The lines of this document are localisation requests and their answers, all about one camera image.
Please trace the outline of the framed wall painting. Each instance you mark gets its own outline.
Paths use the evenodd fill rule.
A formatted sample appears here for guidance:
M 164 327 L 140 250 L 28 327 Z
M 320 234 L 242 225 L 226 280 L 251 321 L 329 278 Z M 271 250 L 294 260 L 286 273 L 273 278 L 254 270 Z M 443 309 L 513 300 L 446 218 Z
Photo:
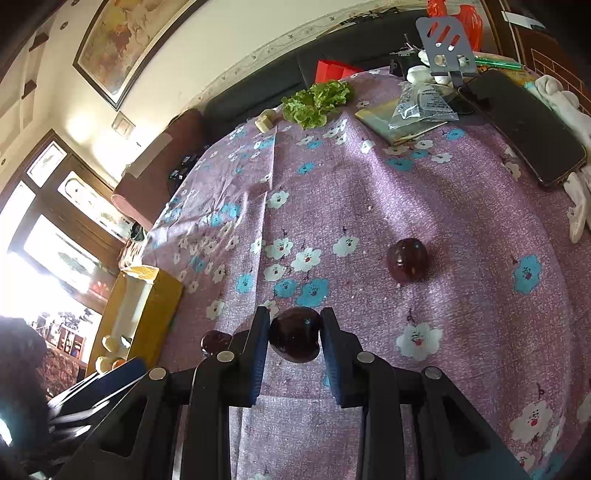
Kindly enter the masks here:
M 119 110 L 151 58 L 202 1 L 103 1 L 92 17 L 73 67 Z

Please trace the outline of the green lettuce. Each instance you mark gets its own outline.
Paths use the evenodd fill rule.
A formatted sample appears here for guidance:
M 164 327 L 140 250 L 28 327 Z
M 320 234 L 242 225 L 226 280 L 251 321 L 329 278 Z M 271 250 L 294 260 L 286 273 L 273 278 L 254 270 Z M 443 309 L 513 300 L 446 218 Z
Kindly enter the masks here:
M 341 80 L 315 83 L 290 97 L 281 99 L 283 118 L 303 130 L 324 127 L 329 115 L 355 96 L 353 86 Z

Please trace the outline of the small pale food piece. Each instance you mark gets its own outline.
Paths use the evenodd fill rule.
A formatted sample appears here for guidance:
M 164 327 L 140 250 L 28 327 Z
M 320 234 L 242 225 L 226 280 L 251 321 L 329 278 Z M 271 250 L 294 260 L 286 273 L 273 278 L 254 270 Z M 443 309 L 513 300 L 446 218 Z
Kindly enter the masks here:
M 273 109 L 263 110 L 259 116 L 256 117 L 254 125 L 259 129 L 260 133 L 270 132 L 273 129 L 274 122 L 276 121 L 276 111 Z

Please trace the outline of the dark red plum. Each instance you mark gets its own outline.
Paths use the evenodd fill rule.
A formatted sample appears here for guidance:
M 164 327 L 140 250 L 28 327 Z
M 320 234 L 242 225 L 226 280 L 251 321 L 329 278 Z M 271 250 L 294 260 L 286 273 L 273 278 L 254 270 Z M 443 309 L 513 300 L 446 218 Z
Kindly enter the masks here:
M 391 276 L 400 284 L 423 280 L 430 267 L 426 246 L 417 238 L 405 238 L 391 245 L 387 252 Z
M 320 353 L 318 338 L 322 317 L 308 307 L 293 307 L 281 312 L 270 323 L 269 343 L 281 358 L 307 363 Z
M 216 356 L 218 353 L 228 350 L 231 340 L 232 336 L 228 333 L 209 330 L 201 338 L 201 353 L 204 357 Z

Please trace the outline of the white cloth gloves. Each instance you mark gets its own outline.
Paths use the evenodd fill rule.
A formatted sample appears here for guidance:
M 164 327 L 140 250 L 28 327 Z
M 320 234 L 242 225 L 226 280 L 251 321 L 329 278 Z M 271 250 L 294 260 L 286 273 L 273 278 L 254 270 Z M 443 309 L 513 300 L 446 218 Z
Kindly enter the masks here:
M 567 213 L 569 236 L 576 244 L 585 227 L 590 227 L 590 116 L 579 109 L 578 97 L 556 78 L 544 75 L 535 86 L 560 122 L 558 144 L 566 175 L 564 190 L 573 202 Z

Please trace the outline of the purple floral tablecloth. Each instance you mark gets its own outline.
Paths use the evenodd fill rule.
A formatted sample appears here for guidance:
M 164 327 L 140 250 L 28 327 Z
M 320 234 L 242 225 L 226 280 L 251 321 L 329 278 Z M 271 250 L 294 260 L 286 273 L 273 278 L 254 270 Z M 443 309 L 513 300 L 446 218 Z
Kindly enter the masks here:
M 322 127 L 246 122 L 198 149 L 143 255 L 184 288 L 160 363 L 197 365 L 260 306 L 330 307 L 392 365 L 443 370 L 529 477 L 560 477 L 590 428 L 589 169 L 543 190 L 475 122 L 391 146 L 359 116 L 402 82 L 349 83 Z

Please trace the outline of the black smartphone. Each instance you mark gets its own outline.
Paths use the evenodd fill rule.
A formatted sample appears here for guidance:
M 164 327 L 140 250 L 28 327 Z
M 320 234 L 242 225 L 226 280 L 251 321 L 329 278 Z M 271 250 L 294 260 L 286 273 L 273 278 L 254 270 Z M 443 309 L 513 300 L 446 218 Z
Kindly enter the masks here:
M 525 161 L 538 182 L 553 188 L 566 180 L 558 117 L 504 73 L 489 69 L 458 88 Z

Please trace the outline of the red box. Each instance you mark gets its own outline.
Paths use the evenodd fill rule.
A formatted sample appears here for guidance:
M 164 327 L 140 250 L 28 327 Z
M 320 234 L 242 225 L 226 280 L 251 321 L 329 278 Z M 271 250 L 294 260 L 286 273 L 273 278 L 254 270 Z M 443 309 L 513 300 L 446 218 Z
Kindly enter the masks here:
M 338 81 L 361 73 L 362 69 L 334 60 L 318 60 L 315 83 Z

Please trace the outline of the black leather sofa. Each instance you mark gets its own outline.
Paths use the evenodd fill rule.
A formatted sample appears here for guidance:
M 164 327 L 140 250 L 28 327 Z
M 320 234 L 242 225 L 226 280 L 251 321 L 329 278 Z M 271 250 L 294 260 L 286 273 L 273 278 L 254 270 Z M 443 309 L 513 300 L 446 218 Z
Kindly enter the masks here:
M 318 62 L 332 61 L 362 71 L 386 67 L 407 43 L 422 44 L 416 20 L 425 10 L 388 11 L 329 33 L 256 69 L 208 102 L 204 127 L 212 142 L 281 99 L 315 82 Z

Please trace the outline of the clear plastic bag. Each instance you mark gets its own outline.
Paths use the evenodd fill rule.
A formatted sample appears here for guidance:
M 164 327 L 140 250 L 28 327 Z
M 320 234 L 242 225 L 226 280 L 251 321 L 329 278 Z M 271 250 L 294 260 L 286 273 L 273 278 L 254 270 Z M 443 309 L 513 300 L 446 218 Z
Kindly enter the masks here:
M 458 121 L 459 114 L 447 101 L 454 93 L 453 89 L 439 84 L 405 82 L 389 128 L 398 130 L 418 122 Z

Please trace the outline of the yellow-edged white tray box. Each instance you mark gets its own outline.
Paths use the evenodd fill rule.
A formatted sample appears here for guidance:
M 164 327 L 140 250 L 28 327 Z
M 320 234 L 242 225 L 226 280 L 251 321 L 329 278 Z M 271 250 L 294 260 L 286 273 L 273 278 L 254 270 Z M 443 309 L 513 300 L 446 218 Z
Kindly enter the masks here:
M 141 359 L 146 368 L 157 364 L 169 326 L 183 293 L 183 283 L 153 266 L 133 266 L 120 271 L 98 325 L 87 364 L 88 376 L 97 373 L 99 356 Z M 102 346 L 105 335 L 121 341 L 117 354 Z

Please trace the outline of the pale sugarcane chunk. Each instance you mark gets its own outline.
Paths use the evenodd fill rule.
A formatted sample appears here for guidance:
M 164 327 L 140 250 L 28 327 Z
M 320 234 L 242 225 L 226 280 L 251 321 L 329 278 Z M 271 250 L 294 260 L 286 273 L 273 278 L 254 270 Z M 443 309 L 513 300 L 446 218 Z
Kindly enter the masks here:
M 95 361 L 95 370 L 98 374 L 104 375 L 113 369 L 114 359 L 107 356 L 99 356 Z
M 105 335 L 102 337 L 101 343 L 109 354 L 117 354 L 121 349 L 121 341 L 116 336 Z

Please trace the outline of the grey slotted spatula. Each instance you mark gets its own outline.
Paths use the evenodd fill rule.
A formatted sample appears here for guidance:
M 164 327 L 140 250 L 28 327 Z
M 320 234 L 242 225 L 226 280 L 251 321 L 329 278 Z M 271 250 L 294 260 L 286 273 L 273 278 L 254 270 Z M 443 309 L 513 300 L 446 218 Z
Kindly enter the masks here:
M 455 17 L 421 17 L 416 21 L 431 75 L 449 77 L 454 87 L 478 75 L 476 59 L 462 23 Z

